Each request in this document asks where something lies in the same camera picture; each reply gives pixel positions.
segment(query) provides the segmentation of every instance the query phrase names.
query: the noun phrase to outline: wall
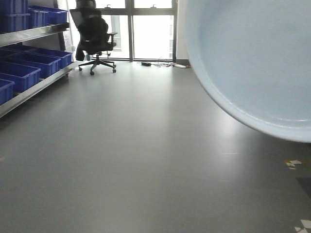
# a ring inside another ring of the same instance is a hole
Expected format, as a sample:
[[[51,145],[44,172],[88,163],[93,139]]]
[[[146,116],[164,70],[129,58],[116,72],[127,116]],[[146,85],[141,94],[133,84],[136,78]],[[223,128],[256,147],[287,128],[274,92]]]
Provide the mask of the wall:
[[[188,60],[188,52],[186,48],[185,38],[185,22],[186,22],[186,8],[188,0],[178,1],[178,18],[177,18],[177,61]]]

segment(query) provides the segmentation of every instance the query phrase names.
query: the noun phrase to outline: shelving unit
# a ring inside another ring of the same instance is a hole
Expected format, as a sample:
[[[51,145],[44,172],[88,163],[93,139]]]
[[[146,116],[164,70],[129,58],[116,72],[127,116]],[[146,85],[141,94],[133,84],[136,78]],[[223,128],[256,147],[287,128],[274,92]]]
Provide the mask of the shelving unit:
[[[41,28],[34,28],[34,29],[28,29],[13,33],[4,33],[0,34],[0,47],[11,45],[19,42],[24,42],[28,40],[33,40],[36,38],[61,33],[64,31],[67,31],[69,28],[69,23],[63,23],[63,24],[57,24],[57,25],[51,25]],[[69,66],[59,70],[55,74],[47,77],[46,79],[40,81],[38,84],[32,86],[28,90],[19,93],[15,97],[13,97],[8,102],[4,103],[3,105],[0,105],[0,117],[3,117],[10,111],[12,111],[14,108],[18,107],[31,97],[33,97],[35,94],[42,91],[44,88],[51,85],[53,82],[57,81],[58,79],[66,76],[71,70],[76,68],[78,66],[78,62],[71,63]]]

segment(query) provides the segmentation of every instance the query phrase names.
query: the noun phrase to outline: black office chair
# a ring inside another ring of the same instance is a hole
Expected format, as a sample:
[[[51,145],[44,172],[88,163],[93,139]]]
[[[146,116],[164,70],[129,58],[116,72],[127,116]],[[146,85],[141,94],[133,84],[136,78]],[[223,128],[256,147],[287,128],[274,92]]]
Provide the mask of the black office chair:
[[[113,72],[117,72],[116,65],[112,61],[100,60],[99,56],[102,51],[112,51],[116,43],[113,37],[117,33],[107,33],[108,24],[102,19],[102,13],[94,8],[79,8],[70,10],[74,24],[80,33],[80,43],[77,47],[76,59],[78,61],[84,60],[83,51],[88,55],[96,54],[96,60],[79,65],[79,70],[82,66],[93,65],[91,68],[91,75],[94,75],[93,69],[98,65],[104,65],[113,68]]]

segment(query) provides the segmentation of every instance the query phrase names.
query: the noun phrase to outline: window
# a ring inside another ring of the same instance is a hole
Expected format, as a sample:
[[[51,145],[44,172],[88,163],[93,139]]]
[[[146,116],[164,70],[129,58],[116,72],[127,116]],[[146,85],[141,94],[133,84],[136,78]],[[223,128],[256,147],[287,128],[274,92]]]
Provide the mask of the window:
[[[135,59],[170,59],[170,16],[134,16]]]
[[[96,7],[97,8],[125,8],[125,0],[97,0]]]
[[[172,0],[134,0],[135,8],[171,8]]]

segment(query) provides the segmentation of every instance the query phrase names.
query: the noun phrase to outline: storage bin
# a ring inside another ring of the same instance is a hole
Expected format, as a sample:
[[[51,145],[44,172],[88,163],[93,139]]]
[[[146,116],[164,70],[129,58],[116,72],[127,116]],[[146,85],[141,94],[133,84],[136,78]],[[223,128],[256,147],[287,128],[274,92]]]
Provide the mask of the storage bin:
[[[39,27],[44,27],[48,25],[47,14],[49,12],[28,8],[28,13],[30,14],[29,16],[29,27],[30,28],[39,28]]]
[[[21,45],[21,44],[12,44],[12,45],[3,46],[0,49],[1,50],[13,50],[13,51],[28,51],[28,50],[33,50],[34,48],[35,47]]]
[[[27,0],[1,0],[0,14],[14,15],[27,13]]]
[[[28,8],[49,12],[47,14],[48,24],[60,24],[67,22],[67,11],[65,10],[43,6],[28,6]]]
[[[23,92],[39,82],[41,69],[0,62],[0,79],[15,82],[14,92]]]
[[[0,15],[0,32],[11,33],[29,28],[30,14]]]
[[[7,58],[8,56],[11,56],[16,53],[18,53],[18,51],[0,50],[0,59]]]
[[[58,50],[47,50],[47,49],[40,49],[40,48],[32,49],[32,50],[29,50],[28,52],[60,58],[61,69],[71,64],[71,56],[72,56],[71,52],[64,52],[64,51],[58,51]]]
[[[60,59],[44,55],[18,53],[8,57],[9,61],[41,69],[40,78],[47,78],[60,69]]]
[[[0,79],[0,105],[13,97],[14,82]]]

